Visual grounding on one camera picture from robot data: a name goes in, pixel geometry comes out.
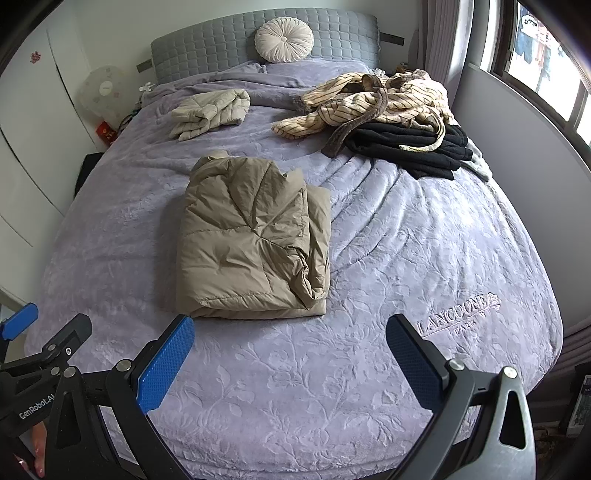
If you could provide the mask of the person's left hand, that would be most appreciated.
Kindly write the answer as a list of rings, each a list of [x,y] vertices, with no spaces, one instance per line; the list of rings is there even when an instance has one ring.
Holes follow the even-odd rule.
[[[47,429],[44,422],[34,425],[31,429],[31,445],[34,454],[35,475],[41,479],[45,477],[45,450]]]

